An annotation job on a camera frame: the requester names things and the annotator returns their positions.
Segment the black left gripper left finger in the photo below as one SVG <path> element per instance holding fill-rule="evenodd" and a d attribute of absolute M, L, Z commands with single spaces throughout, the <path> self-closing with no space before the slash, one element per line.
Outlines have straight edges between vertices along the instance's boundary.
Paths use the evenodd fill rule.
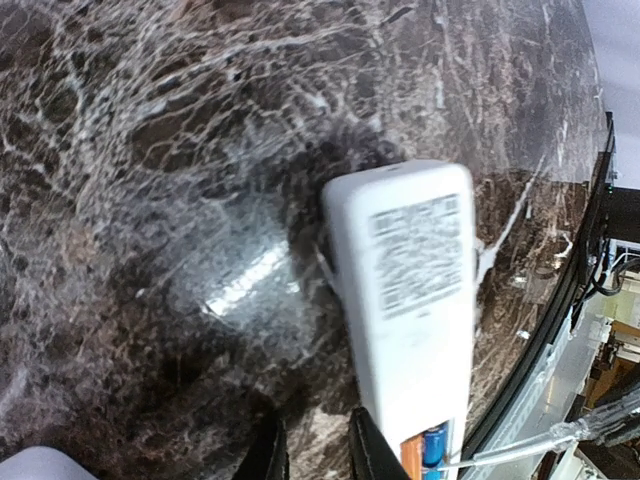
<path fill-rule="evenodd" d="M 284 422 L 277 412 L 265 416 L 253 444 L 233 480 L 289 480 L 289 455 Z"/>

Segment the white remote control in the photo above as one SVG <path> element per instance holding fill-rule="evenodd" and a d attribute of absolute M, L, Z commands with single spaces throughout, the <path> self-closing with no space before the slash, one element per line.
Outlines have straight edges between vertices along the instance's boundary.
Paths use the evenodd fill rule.
<path fill-rule="evenodd" d="M 401 444 L 447 423 L 457 463 L 473 357 L 475 218 L 462 165 L 414 160 L 331 180 L 322 203 L 362 407 Z"/>
<path fill-rule="evenodd" d="M 93 476 L 66 454 L 30 447 L 1 462 L 1 480 L 87 480 Z"/>

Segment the clear handled screwdriver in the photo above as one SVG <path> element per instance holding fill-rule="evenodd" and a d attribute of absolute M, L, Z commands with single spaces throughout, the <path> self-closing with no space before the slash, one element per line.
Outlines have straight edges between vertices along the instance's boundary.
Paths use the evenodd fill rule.
<path fill-rule="evenodd" d="M 579 442 L 613 446 L 638 436 L 639 387 L 636 387 L 619 399 L 594 408 L 573 422 L 557 423 L 541 434 L 474 454 L 470 460 L 433 467 L 431 471 L 504 464 L 549 451 L 563 452 Z"/>

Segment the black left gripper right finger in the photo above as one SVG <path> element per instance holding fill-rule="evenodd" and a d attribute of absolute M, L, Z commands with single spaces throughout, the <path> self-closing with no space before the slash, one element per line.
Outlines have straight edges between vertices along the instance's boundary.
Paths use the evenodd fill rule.
<path fill-rule="evenodd" d="M 348 439 L 352 479 L 409 480 L 366 408 L 352 411 Z"/>

